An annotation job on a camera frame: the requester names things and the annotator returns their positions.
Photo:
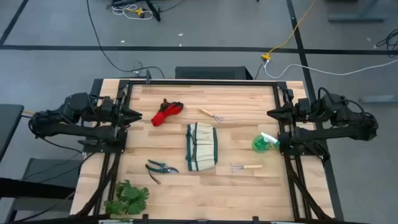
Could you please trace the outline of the black computer case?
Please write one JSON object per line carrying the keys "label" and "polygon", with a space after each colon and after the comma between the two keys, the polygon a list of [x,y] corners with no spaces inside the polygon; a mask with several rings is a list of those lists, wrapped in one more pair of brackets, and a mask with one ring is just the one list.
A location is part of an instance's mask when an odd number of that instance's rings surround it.
{"label": "black computer case", "polygon": [[176,79],[253,80],[246,67],[175,67]]}

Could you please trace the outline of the grey metal stand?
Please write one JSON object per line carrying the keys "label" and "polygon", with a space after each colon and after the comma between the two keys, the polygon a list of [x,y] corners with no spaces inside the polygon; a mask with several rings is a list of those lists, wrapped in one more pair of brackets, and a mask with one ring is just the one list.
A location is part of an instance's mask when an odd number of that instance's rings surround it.
{"label": "grey metal stand", "polygon": [[81,160],[34,159],[27,164],[21,180],[75,188]]}

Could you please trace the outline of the green pruning shears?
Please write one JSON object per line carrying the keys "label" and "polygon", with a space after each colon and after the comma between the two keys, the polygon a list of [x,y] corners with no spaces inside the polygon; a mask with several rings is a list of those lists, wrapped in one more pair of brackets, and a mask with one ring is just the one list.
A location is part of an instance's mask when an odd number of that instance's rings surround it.
{"label": "green pruning shears", "polygon": [[152,172],[156,172],[159,174],[178,174],[179,171],[174,167],[169,167],[166,163],[156,162],[153,160],[148,160],[148,163],[154,164],[158,166],[158,168],[153,168],[149,164],[145,164],[145,168],[148,170],[149,176],[151,179],[158,185],[161,184],[159,180],[157,180],[153,175]]}

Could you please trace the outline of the green artificial plant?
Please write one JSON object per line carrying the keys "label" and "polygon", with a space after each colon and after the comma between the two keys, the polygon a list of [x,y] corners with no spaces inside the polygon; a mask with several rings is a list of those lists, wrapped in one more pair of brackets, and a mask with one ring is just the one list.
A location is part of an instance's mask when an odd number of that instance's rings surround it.
{"label": "green artificial plant", "polygon": [[104,202],[105,212],[109,215],[139,215],[146,209],[149,195],[147,187],[133,187],[129,180],[118,182],[114,198]]}

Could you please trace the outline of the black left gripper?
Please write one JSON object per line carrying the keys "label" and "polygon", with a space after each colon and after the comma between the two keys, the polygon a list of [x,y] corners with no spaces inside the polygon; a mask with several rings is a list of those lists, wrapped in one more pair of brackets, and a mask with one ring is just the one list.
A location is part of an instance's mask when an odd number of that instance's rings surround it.
{"label": "black left gripper", "polygon": [[118,126],[130,126],[131,123],[141,120],[142,114],[124,106],[124,97],[112,99],[106,97],[106,121]]}

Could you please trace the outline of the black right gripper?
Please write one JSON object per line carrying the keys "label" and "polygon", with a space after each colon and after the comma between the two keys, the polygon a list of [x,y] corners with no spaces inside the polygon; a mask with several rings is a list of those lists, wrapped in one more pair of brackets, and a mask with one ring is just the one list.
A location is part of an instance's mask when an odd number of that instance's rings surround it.
{"label": "black right gripper", "polygon": [[[290,109],[290,113],[295,121],[306,123],[309,121],[310,116],[310,100],[308,98],[298,99],[298,102]],[[267,111],[267,115],[271,118],[278,120],[278,122],[286,122],[286,107]]]}

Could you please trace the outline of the black tripod leg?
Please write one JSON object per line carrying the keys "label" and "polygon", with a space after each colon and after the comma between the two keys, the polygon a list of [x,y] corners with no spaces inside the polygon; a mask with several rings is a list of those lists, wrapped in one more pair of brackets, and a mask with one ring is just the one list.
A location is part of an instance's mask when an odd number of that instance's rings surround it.
{"label": "black tripod leg", "polygon": [[155,19],[160,22],[161,18],[160,18],[160,12],[155,8],[155,6],[152,4],[151,0],[144,0],[147,4],[147,6],[149,7],[150,11],[152,12],[153,16],[155,17]]}

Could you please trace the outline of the wooden handled hand rake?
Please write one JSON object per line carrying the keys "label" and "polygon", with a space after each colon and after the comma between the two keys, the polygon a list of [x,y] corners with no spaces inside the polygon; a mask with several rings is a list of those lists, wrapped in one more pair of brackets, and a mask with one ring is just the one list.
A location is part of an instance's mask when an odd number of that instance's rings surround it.
{"label": "wooden handled hand rake", "polygon": [[263,165],[258,164],[258,165],[241,165],[241,164],[232,164],[231,165],[231,170],[232,172],[237,172],[241,170],[249,170],[249,169],[262,169]]}
{"label": "wooden handled hand rake", "polygon": [[224,117],[218,116],[206,109],[199,108],[198,110],[201,111],[202,113],[206,114],[207,116],[212,117],[217,123],[221,123],[224,120]]}

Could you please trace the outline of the red gardening gloves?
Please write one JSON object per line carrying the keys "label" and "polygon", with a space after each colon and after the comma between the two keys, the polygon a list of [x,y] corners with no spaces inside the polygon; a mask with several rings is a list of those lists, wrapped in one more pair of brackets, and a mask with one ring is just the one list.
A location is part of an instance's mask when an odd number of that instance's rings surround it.
{"label": "red gardening gloves", "polygon": [[153,126],[160,126],[165,122],[165,119],[169,116],[179,114],[183,110],[184,104],[181,102],[173,101],[168,102],[166,98],[160,105],[160,108],[156,115],[151,119]]}

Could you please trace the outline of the green spray bottle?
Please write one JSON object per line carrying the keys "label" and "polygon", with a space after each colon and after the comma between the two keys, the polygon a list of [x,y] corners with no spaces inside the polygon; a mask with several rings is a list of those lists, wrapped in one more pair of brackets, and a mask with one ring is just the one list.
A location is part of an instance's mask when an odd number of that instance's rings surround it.
{"label": "green spray bottle", "polygon": [[252,141],[252,149],[256,153],[265,153],[271,149],[277,149],[279,147],[279,140],[266,133],[261,133],[255,137]]}

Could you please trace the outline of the black aluminium table frame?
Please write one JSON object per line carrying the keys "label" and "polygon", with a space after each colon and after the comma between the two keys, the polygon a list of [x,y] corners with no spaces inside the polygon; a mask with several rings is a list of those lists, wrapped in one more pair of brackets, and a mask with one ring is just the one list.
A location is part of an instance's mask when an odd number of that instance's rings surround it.
{"label": "black aluminium table frame", "polygon": [[[169,116],[160,126],[151,119],[163,99],[181,102],[183,110]],[[272,149],[256,153],[252,141],[259,134],[277,136],[281,126],[267,111],[282,103],[276,82],[216,80],[155,80],[150,85],[134,82],[130,106],[143,118],[131,125],[126,149],[121,155],[119,181],[147,187],[150,195],[145,214],[152,222],[171,220],[188,224],[214,224],[222,221],[292,221],[305,215],[302,197],[287,178],[285,159]],[[224,117],[217,123],[199,111],[206,109]],[[213,125],[218,135],[218,163],[200,172],[188,170],[185,160],[187,125]],[[166,163],[178,174],[152,175],[148,160]],[[232,172],[232,164],[258,165],[262,169]]]}

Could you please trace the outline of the grey desk foot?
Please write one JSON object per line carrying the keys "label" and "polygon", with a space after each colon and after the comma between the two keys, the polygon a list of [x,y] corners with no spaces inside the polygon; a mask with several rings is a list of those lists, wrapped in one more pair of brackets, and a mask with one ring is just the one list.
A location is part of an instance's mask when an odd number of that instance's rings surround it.
{"label": "grey desk foot", "polygon": [[369,95],[359,99],[362,104],[371,103],[398,103],[398,95]]}
{"label": "grey desk foot", "polygon": [[345,23],[374,23],[384,22],[389,18],[387,13],[373,12],[380,0],[330,0],[332,2],[339,2],[345,4],[362,3],[362,7],[354,13],[336,13],[329,14],[329,22],[345,22]]}

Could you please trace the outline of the black side table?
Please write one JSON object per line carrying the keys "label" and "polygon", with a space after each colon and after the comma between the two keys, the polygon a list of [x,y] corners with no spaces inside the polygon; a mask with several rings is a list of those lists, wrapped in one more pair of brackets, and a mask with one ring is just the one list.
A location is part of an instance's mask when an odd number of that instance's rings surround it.
{"label": "black side table", "polygon": [[22,105],[0,104],[0,162],[22,117]]}

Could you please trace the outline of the beige green gardening bag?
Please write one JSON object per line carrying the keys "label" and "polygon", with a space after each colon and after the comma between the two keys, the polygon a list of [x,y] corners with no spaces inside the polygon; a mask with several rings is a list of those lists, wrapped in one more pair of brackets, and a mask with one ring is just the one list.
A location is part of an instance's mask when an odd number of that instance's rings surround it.
{"label": "beige green gardening bag", "polygon": [[206,123],[187,125],[186,157],[189,171],[212,169],[218,163],[218,137],[216,128]]}

